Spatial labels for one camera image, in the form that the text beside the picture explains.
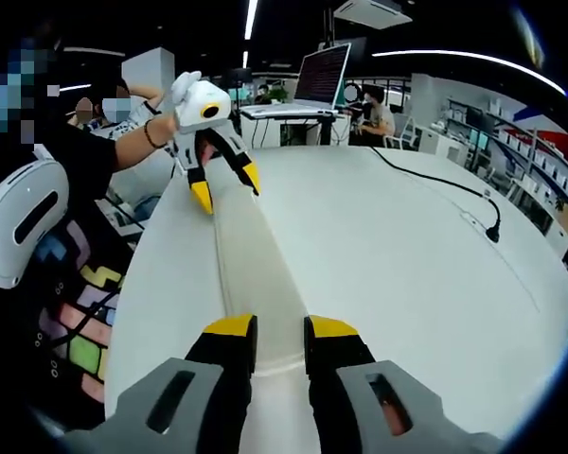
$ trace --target air conditioner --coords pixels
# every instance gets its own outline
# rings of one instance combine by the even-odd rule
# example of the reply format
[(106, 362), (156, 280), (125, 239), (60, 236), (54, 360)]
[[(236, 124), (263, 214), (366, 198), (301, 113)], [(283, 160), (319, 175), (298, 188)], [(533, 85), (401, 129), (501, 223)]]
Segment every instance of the air conditioner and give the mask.
[(334, 17), (377, 30), (412, 22), (392, 0), (349, 0), (334, 11)]

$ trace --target face mask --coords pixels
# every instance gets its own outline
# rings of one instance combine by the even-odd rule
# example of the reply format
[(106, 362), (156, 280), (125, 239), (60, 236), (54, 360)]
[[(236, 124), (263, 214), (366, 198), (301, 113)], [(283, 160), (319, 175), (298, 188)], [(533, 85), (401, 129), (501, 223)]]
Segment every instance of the face mask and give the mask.
[(106, 97), (102, 106), (105, 118), (110, 123), (120, 123), (131, 114), (131, 99), (129, 97)]

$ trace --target ceiling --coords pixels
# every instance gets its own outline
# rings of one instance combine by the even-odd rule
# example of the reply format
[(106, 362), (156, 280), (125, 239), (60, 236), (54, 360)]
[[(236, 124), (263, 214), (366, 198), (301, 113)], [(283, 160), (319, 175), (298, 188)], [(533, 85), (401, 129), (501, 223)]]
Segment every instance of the ceiling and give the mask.
[[(523, 73), (490, 62), (441, 56), (372, 58), (373, 52), (406, 49), (462, 50), (516, 62), (542, 72), (568, 91), (568, 2), (564, 8), (520, 5), (540, 38), (545, 61), (541, 70), (531, 62), (511, 16), (511, 2), (502, 0), (398, 0), (413, 18), (410, 24), (378, 31), (335, 21), (335, 38), (367, 36), (367, 57), (350, 67), (350, 76), (409, 76), (424, 72), (485, 86), (518, 98), (548, 113), (568, 130), (568, 98)], [(84, 9), (69, 20), (65, 46), (105, 49), (125, 57), (66, 53), (60, 61), (61, 84), (88, 83), (98, 71), (146, 50), (163, 46), (175, 55), (176, 71), (200, 69), (217, 76), (240, 67), (242, 52), (257, 71), (298, 71), (304, 55), (323, 40), (323, 11), (328, 0), (258, 0), (252, 40), (244, 41), (248, 0), (186, 2), (184, 18), (174, 12), (139, 13), (111, 7)], [(290, 64), (274, 69), (272, 63)], [(67, 99), (75, 96), (69, 92)]]

